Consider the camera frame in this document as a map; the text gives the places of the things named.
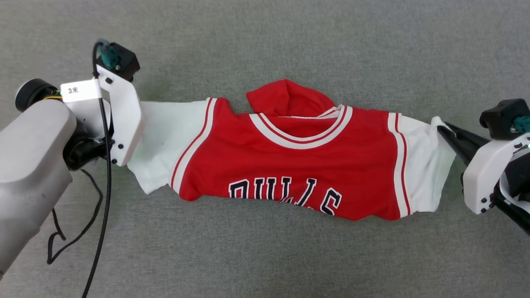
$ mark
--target basketball jersey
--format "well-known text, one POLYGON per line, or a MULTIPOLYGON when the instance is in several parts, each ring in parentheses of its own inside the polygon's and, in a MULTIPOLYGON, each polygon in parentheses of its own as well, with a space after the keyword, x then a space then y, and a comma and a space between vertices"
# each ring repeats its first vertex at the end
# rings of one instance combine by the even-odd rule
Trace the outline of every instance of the basketball jersey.
POLYGON ((263 111, 254 114, 234 114, 223 98, 142 103, 146 130, 129 168, 146 193, 169 184, 188 201, 273 200, 350 220, 436 210, 454 158, 437 134, 438 117, 427 125, 399 113, 328 108, 325 98, 312 108, 303 100, 267 106, 267 93, 301 90, 279 95, 290 83, 249 93, 263 111), (282 116, 291 113, 303 116, 282 116))

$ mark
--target red fabric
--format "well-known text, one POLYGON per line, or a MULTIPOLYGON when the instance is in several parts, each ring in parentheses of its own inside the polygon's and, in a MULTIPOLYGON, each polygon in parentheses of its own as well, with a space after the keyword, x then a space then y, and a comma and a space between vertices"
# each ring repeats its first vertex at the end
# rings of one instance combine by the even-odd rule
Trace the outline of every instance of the red fabric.
POLYGON ((335 105, 317 90, 289 80, 269 83, 246 94, 256 113, 267 116, 317 117, 335 105))
MULTIPOLYGON (((280 81, 273 84, 288 86, 290 83, 280 81)), ((292 97, 293 93, 288 93, 287 89, 289 87, 277 92, 273 89, 268 91, 269 94, 280 94, 282 99, 277 102, 286 100, 286 94, 289 98, 307 98, 302 95, 292 97)), ((261 89, 249 98, 256 100, 265 93, 265 89, 261 89)), ((278 107, 284 109, 278 112, 282 115, 293 111, 290 104, 278 104, 278 107)), ((233 114, 226 99, 218 99, 211 108, 214 109, 211 131, 193 153, 184 168, 181 187, 176 189, 182 199, 193 201, 201 195, 269 198, 299 205, 310 188, 310 182, 315 181, 304 207, 350 220, 368 215, 387 220, 400 218, 394 188, 397 144, 388 130, 388 112, 353 108, 351 119, 335 138, 315 148, 298 150, 282 147, 266 138, 250 115, 233 114), (290 178, 290 183, 282 183, 286 177, 290 178)), ((318 113, 314 107, 303 112, 318 113)), ((268 119, 284 132, 291 131, 301 136, 321 133, 334 121, 284 117, 268 119)))

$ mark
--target gray fabric surface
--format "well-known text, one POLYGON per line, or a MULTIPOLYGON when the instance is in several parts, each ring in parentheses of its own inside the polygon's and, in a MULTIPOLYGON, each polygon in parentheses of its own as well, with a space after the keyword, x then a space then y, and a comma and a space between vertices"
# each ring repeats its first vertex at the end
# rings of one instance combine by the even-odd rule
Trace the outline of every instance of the gray fabric surface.
MULTIPOLYGON (((335 103, 486 135, 481 111, 530 98, 529 14, 527 0, 0 0, 0 128, 25 81, 90 78, 104 37, 138 55, 142 100, 226 97, 250 111, 246 91, 289 78, 335 103)), ((496 209, 467 209, 463 169, 454 163, 435 213, 352 222, 267 201, 188 203, 168 187, 146 196, 114 167, 90 297, 528 297, 530 240, 496 209)), ((104 164, 91 171, 104 188, 104 164)), ((74 173, 57 205, 69 239, 95 203, 74 173)), ((100 226, 48 266, 49 217, 0 297, 80 296, 100 226)))

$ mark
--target thin black wire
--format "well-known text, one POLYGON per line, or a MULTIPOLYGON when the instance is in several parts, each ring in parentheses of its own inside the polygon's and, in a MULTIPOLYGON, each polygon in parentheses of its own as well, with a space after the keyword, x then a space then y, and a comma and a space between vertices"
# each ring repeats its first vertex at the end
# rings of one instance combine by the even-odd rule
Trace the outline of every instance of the thin black wire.
POLYGON ((90 229, 90 227, 92 226, 92 224, 94 223, 94 221, 96 220, 96 217, 98 216, 98 213, 99 213, 99 209, 101 207, 101 203, 103 202, 103 193, 101 192, 101 189, 99 188, 98 184, 96 183, 96 181, 94 180, 94 177, 92 177, 92 175, 90 175, 90 173, 88 173, 87 171, 81 169, 81 171, 83 173, 85 173, 85 175, 87 175, 89 178, 90 178, 90 181, 92 182, 92 185, 94 186, 94 188, 96 189, 96 191, 98 192, 98 195, 99 195, 99 200, 98 200, 98 203, 96 204, 96 208, 94 209, 94 215, 92 215, 92 218, 90 219, 89 223, 86 225, 86 227, 81 231, 81 233, 79 234, 79 236, 77 236, 74 240, 72 240, 69 244, 63 246, 61 249, 59 249, 55 255, 52 256, 53 254, 53 247, 54 247, 54 238, 55 236, 57 235, 60 235, 61 238, 63 240, 66 240, 66 237, 64 237, 64 234, 63 232, 61 231, 61 228, 59 226, 59 221, 57 220, 57 214, 55 213, 55 209, 53 209, 51 212, 54 216, 54 223, 55 223, 55 228, 57 229, 57 232, 53 233, 50 238, 48 239, 48 259, 46 260, 46 263, 48 265, 51 265, 55 259, 57 259, 57 257, 59 257, 59 255, 61 254, 61 252, 63 252, 65 249, 67 249, 69 246, 71 246, 72 244, 74 244, 75 242, 77 242, 79 239, 81 239, 81 237, 86 233, 86 231, 88 231, 90 229))
MULTIPOLYGON (((102 42, 96 42, 94 44, 94 48, 92 51, 92 69, 93 69, 93 75, 94 78, 97 79, 99 77, 99 73, 96 67, 96 53, 99 46, 102 46, 102 42)), ((85 291, 83 292, 82 298, 86 298, 86 296, 89 293, 90 285, 92 284, 92 279, 94 278, 94 274, 96 272, 96 267, 98 266, 99 257, 101 254, 101 248, 103 247, 103 239, 105 238, 105 230, 107 229, 107 219, 109 218, 109 207, 110 207, 110 191, 111 191, 111 181, 112 181, 112 164, 110 161, 110 136, 109 136, 109 128, 107 125, 107 115, 105 114, 105 107, 103 106, 103 99, 99 99, 100 104, 100 110, 101 110, 101 118, 103 120, 103 131, 105 133, 105 146, 107 149, 107 199, 105 202, 105 213, 103 214, 103 224, 101 226, 101 234, 100 239, 98 242, 98 248, 96 249, 96 255, 94 256, 94 263, 92 264, 92 269, 90 270, 89 279, 86 281, 85 291)))

